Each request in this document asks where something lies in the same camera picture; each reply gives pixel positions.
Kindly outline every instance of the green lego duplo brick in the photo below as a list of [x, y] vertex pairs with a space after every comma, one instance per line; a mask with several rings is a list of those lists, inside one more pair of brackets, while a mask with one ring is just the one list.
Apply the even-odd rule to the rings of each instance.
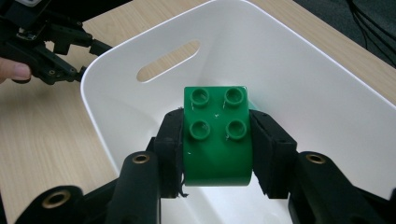
[[245, 186], [252, 173], [245, 87], [184, 89], [183, 163], [186, 186]]

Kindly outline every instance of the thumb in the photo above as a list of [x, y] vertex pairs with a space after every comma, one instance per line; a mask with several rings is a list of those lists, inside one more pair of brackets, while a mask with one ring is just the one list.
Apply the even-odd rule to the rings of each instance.
[[5, 78], [26, 80], [31, 76], [29, 66], [8, 59], [0, 58], [0, 82]]

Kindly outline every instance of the gray floor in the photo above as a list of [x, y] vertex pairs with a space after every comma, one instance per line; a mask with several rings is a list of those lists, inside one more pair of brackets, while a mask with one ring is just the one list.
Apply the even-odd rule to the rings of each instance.
[[[294, 0], [332, 27], [354, 40], [384, 62], [396, 68], [396, 37], [389, 37], [367, 19], [363, 19], [369, 27], [382, 38], [381, 42], [372, 32], [364, 28], [363, 31], [354, 20], [348, 0]], [[396, 0], [353, 0], [364, 14], [382, 27], [386, 32], [396, 36]]]

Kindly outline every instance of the black mechanical device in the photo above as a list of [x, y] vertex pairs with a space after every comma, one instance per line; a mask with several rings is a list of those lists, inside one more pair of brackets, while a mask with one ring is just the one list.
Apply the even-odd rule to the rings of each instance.
[[[28, 64], [49, 85], [81, 81], [85, 67], [78, 71], [57, 54], [66, 55], [71, 45], [90, 48], [95, 55], [111, 49], [86, 33], [82, 23], [130, 1], [0, 0], [0, 57]], [[54, 43], [53, 51], [46, 41]]]
[[[293, 223], [396, 223], [396, 189], [385, 200], [354, 187], [330, 158], [298, 153], [297, 143], [271, 116], [249, 113], [253, 172], [269, 199], [289, 198]], [[187, 196], [182, 127], [183, 109], [169, 112], [146, 151], [125, 159], [118, 179], [86, 195], [74, 186], [50, 189], [17, 223], [161, 223], [161, 198]]]

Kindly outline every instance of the fingernail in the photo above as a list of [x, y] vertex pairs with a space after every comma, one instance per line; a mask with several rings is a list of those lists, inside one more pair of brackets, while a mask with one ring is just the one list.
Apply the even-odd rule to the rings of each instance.
[[25, 80], [30, 78], [30, 68], [26, 64], [18, 63], [14, 67], [14, 79]]

